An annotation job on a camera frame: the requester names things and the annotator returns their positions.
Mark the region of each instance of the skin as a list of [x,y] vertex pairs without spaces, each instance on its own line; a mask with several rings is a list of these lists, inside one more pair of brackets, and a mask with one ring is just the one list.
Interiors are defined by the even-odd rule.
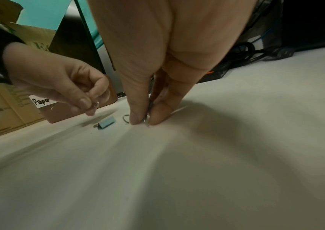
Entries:
[[131,124],[147,113],[164,121],[183,97],[227,54],[256,0],[88,0],[98,30],[119,72]]
[[96,102],[109,98],[109,81],[82,61],[11,43],[3,61],[12,83],[36,96],[68,103],[72,111],[94,115]]

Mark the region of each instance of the person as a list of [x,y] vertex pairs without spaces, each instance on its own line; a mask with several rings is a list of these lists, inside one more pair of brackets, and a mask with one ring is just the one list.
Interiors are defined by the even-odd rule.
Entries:
[[[256,0],[88,0],[130,105],[130,122],[141,123],[149,100],[151,125],[164,121],[191,88],[227,54]],[[78,60],[4,47],[10,81],[36,95],[94,114],[108,81]],[[149,98],[149,83],[155,84]]]

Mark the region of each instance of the white table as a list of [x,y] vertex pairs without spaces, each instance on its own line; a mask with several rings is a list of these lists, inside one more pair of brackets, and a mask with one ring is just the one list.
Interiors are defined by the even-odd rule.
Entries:
[[132,127],[120,100],[0,137],[0,229],[325,229],[325,49],[198,84],[182,107]]

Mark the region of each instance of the box label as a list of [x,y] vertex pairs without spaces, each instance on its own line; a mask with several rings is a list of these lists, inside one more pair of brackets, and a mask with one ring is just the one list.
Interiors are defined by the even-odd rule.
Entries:
[[37,108],[41,108],[47,105],[52,105],[54,103],[57,103],[56,101],[50,100],[50,99],[46,99],[46,98],[42,98],[42,97],[38,97],[35,95],[30,95],[29,98],[33,101],[34,105],[36,105]]

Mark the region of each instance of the turquoise background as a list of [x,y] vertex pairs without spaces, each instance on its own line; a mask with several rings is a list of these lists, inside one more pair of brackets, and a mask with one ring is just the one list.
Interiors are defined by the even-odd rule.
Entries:
[[[51,30],[57,30],[61,20],[67,11],[70,0],[12,0],[23,6],[23,10],[17,21],[21,25],[41,27]],[[86,19],[88,29],[94,39],[97,48],[103,45],[92,14],[90,12],[87,0],[78,0]]]

